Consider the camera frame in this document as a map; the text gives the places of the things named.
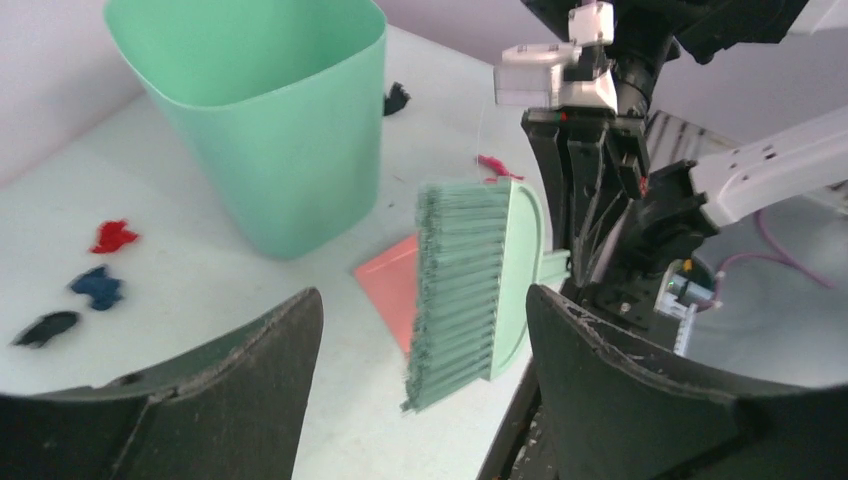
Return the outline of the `green hand brush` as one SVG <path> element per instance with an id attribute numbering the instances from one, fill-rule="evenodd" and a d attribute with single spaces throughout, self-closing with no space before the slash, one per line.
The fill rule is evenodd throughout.
<path id="1" fill-rule="evenodd" d="M 570 254 L 548 251 L 526 183 L 431 183 L 418 192 L 417 298 L 404 411 L 421 412 L 508 370 L 528 336 L 533 284 L 561 284 Z"/>

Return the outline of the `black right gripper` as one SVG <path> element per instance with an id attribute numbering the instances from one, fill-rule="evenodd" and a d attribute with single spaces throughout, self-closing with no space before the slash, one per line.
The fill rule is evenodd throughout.
<path id="1" fill-rule="evenodd" d="M 572 279 L 587 285 L 607 238 L 646 191 L 645 116 L 599 109 L 531 108 L 525 132 L 542 175 L 554 247 L 571 253 Z"/>

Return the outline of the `pink dustpan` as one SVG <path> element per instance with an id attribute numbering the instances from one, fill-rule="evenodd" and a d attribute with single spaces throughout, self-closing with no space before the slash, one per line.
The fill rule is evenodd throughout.
<path id="1" fill-rule="evenodd" d="M 417 312 L 417 255 L 413 234 L 353 272 L 405 356 L 410 352 Z"/>

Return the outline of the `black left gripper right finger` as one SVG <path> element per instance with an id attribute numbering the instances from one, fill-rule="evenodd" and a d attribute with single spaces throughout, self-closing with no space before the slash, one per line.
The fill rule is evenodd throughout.
<path id="1" fill-rule="evenodd" d="M 548 437 L 563 479 L 843 479 L 847 389 L 712 368 L 548 287 L 526 297 Z"/>

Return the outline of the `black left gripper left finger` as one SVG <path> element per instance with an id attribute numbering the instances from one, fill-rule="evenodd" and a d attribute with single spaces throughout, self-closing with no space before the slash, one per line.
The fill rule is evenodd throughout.
<path id="1" fill-rule="evenodd" d="M 288 479 L 323 334 L 304 289 L 98 387 L 1 398 L 5 479 Z"/>

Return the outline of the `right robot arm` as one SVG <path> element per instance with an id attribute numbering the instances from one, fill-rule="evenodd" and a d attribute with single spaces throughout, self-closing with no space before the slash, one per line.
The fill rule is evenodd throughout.
<path id="1" fill-rule="evenodd" d="M 649 338 L 670 265 L 748 215 L 844 180 L 845 109 L 699 159 L 650 167 L 648 111 L 663 66 L 738 44 L 776 44 L 820 22 L 832 1 L 531 1 L 566 45 L 546 101 L 522 118 L 542 175 L 553 240 L 571 254 L 562 293 Z"/>

